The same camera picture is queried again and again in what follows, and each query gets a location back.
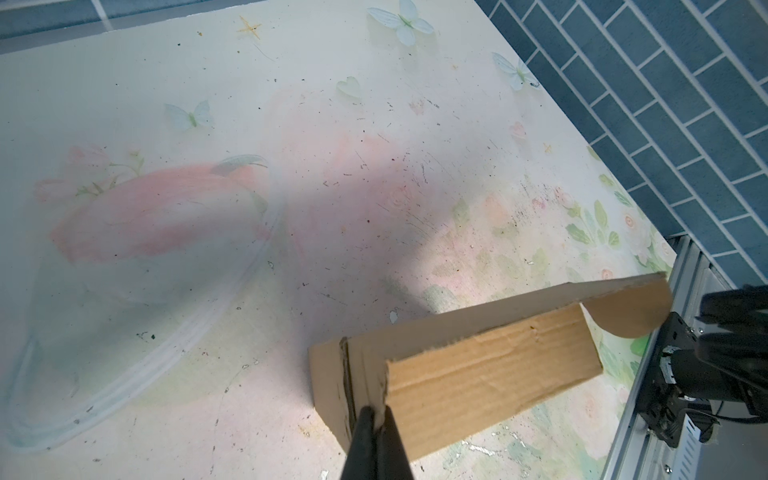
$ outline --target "blue tile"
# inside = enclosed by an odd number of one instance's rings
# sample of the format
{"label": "blue tile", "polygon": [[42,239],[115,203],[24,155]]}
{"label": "blue tile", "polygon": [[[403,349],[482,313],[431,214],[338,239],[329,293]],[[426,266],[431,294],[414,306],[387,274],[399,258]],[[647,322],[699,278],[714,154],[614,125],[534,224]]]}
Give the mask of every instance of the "blue tile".
{"label": "blue tile", "polygon": [[768,177],[766,175],[758,175],[749,180],[739,182],[735,187],[744,200],[752,207],[752,210],[755,210],[757,216],[764,223],[768,224],[768,200],[766,199]]}
{"label": "blue tile", "polygon": [[607,95],[595,104],[592,110],[628,153],[631,154],[648,143],[648,139],[634,126],[632,120],[621,110],[613,96]]}
{"label": "blue tile", "polygon": [[742,204],[706,161],[701,160],[681,168],[680,173],[720,220],[746,213]]}
{"label": "blue tile", "polygon": [[637,121],[675,166],[701,155],[658,103],[639,114]]}
{"label": "blue tile", "polygon": [[565,14],[568,13],[568,9],[574,4],[574,1],[575,0],[541,0],[541,3],[547,7],[547,10],[552,13],[552,16],[560,21]]}
{"label": "blue tile", "polygon": [[768,106],[727,58],[701,72],[697,78],[741,133],[768,124]]}
{"label": "blue tile", "polygon": [[627,108],[636,111],[654,99],[581,6],[565,19],[563,27]]}
{"label": "blue tile", "polygon": [[101,5],[109,18],[124,17],[137,13],[153,12],[163,8],[178,7],[192,3],[200,3],[203,0],[101,0]]}
{"label": "blue tile", "polygon": [[729,0],[707,20],[755,78],[768,75],[768,25],[748,0]]}
{"label": "blue tile", "polygon": [[747,138],[760,157],[768,162],[768,130],[761,131],[757,135]]}
{"label": "blue tile", "polygon": [[482,12],[485,13],[485,16],[490,16],[497,2],[498,0],[475,0],[475,3],[477,3]]}
{"label": "blue tile", "polygon": [[624,0],[584,0],[584,3],[598,20],[605,23],[621,7]]}
{"label": "blue tile", "polygon": [[533,52],[536,50],[536,45],[534,45],[531,39],[525,34],[522,27],[518,25],[516,20],[510,15],[509,10],[503,7],[504,4],[501,4],[499,8],[496,9],[496,12],[494,12],[491,17],[491,22],[496,26],[499,33],[504,36],[507,43],[515,49],[515,52],[520,58],[525,60],[533,55]]}
{"label": "blue tile", "polygon": [[98,13],[90,0],[15,8],[0,12],[0,38],[98,21]]}
{"label": "blue tile", "polygon": [[704,13],[709,7],[717,3],[717,0],[692,0],[699,12]]}
{"label": "blue tile", "polygon": [[650,187],[644,185],[637,190],[632,190],[630,195],[664,237],[683,231],[683,227],[675,220]]}
{"label": "blue tile", "polygon": [[539,45],[550,58],[562,66],[573,56],[574,49],[568,43],[568,40],[560,34],[558,29],[552,24],[551,20],[538,5],[536,5],[528,17],[525,19],[525,26],[531,31],[531,34],[538,40]]}
{"label": "blue tile", "polygon": [[720,54],[715,42],[682,2],[635,0],[635,5],[689,70],[696,71]]}
{"label": "blue tile", "polygon": [[667,203],[674,204],[690,198],[690,191],[653,147],[635,155],[634,161]]}
{"label": "blue tile", "polygon": [[632,188],[643,183],[643,177],[609,137],[604,137],[592,145],[592,148],[624,188]]}
{"label": "blue tile", "polygon": [[531,5],[533,5],[533,2],[534,0],[507,0],[507,5],[509,5],[509,8],[511,8],[514,13],[518,14],[519,18],[523,18],[523,15],[525,15]]}
{"label": "blue tile", "polygon": [[640,72],[680,121],[689,121],[710,107],[665,51]]}
{"label": "blue tile", "polygon": [[576,57],[563,70],[563,73],[588,103],[595,101],[605,91],[603,84],[594,76],[581,57]]}
{"label": "blue tile", "polygon": [[600,124],[579,101],[544,55],[537,53],[528,63],[528,67],[587,142],[593,141],[603,134]]}
{"label": "blue tile", "polygon": [[757,222],[746,217],[728,222],[725,227],[763,275],[768,275],[768,236]]}
{"label": "blue tile", "polygon": [[707,215],[698,200],[678,205],[674,210],[688,226],[688,231],[696,236],[701,246],[710,254],[733,250],[733,244]]}
{"label": "blue tile", "polygon": [[763,285],[763,281],[740,253],[718,257],[717,263],[721,270],[736,284],[736,288],[742,288],[744,285]]}
{"label": "blue tile", "polygon": [[688,131],[728,177],[728,180],[737,180],[758,170],[755,160],[744,150],[716,114],[708,114],[688,125]]}
{"label": "blue tile", "polygon": [[606,29],[635,65],[659,49],[658,42],[629,8],[622,10]]}

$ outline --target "star print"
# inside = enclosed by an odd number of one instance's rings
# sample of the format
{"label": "star print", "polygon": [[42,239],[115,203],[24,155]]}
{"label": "star print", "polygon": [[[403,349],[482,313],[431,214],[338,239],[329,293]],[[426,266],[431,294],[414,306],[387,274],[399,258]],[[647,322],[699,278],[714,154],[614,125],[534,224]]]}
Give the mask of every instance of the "star print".
{"label": "star print", "polygon": [[245,18],[243,18],[243,16],[242,16],[242,15],[240,16],[240,20],[242,20],[242,21],[243,21],[243,25],[245,25],[245,28],[241,28],[241,29],[240,29],[240,30],[238,30],[238,31],[249,31],[250,33],[254,34],[254,35],[256,36],[256,38],[258,38],[259,40],[261,40],[261,38],[259,37],[259,35],[257,35],[257,34],[256,34],[256,29],[257,29],[257,28],[259,28],[259,27],[261,26],[261,24],[260,24],[260,23],[259,23],[258,25],[253,25],[253,26],[251,26],[251,24],[249,24],[249,23],[248,23],[248,21],[247,21]]}

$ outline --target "table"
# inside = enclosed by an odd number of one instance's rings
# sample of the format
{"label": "table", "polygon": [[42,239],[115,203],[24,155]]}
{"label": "table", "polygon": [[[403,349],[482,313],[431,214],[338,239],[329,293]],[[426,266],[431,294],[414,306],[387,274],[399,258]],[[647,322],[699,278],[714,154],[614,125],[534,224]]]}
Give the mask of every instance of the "table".
{"label": "table", "polygon": [[[2,478],[336,478],[313,343],[670,270],[475,3],[416,7],[260,2],[0,57]],[[604,375],[416,476],[597,478],[644,340],[591,331]]]}

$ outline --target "cardboard box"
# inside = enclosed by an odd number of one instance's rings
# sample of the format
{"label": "cardboard box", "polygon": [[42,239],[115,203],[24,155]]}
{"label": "cardboard box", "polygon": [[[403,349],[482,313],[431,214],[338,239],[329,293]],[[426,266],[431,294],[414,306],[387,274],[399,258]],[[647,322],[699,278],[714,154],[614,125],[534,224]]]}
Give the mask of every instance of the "cardboard box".
{"label": "cardboard box", "polygon": [[667,318],[662,273],[564,283],[310,348],[315,408],[345,451],[359,410],[392,413],[410,461],[602,372],[581,305],[637,338]]}

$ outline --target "brick pattern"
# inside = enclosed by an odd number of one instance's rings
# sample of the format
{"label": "brick pattern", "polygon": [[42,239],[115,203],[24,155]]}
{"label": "brick pattern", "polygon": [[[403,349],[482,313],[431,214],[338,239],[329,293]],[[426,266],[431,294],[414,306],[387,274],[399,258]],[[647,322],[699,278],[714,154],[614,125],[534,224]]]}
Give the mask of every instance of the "brick pattern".
{"label": "brick pattern", "polygon": [[663,235],[768,283],[768,2],[476,1]]}

